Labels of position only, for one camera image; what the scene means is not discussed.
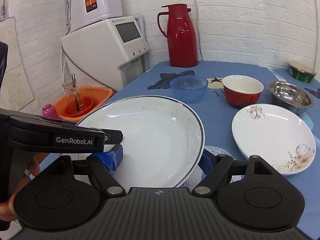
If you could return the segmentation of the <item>person left hand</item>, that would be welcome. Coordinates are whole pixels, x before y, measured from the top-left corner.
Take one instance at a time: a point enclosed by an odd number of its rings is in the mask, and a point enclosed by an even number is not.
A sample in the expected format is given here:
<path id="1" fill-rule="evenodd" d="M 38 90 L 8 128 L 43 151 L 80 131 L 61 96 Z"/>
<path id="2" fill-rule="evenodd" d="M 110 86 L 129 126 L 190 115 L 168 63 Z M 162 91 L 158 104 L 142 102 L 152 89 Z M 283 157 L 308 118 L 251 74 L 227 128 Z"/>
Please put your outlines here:
<path id="1" fill-rule="evenodd" d="M 41 173 L 40 164 L 48 157 L 49 153 L 37 153 L 35 157 L 30 162 L 27 170 L 34 177 L 38 176 Z M 1 220 L 6 222 L 12 222 L 17 219 L 14 213 L 14 199 L 18 192 L 25 187 L 31 181 L 30 177 L 27 174 L 24 174 L 21 180 L 15 187 L 15 191 L 10 196 L 10 199 L 6 202 L 1 203 Z"/>

